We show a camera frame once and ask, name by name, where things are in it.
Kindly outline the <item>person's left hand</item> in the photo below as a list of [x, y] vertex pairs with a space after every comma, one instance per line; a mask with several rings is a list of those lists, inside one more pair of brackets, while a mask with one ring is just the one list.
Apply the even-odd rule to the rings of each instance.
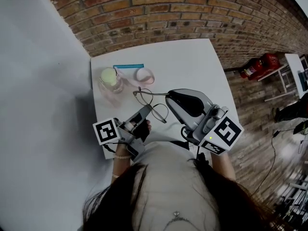
[[133, 125], [132, 134], [135, 138], [141, 139], [145, 142], [146, 138], [150, 134], [151, 131], [151, 123], [149, 120], [143, 120], [140, 125], [136, 125], [136, 121], [134, 119], [130, 120], [130, 123]]

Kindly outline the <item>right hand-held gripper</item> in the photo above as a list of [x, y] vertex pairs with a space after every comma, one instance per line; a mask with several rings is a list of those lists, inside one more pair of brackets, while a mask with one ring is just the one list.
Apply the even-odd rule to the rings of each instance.
[[167, 93], [166, 104], [187, 129], [187, 139], [213, 154], [231, 150], [243, 133], [243, 127], [229, 115], [226, 107], [219, 107], [202, 92], [175, 89]]

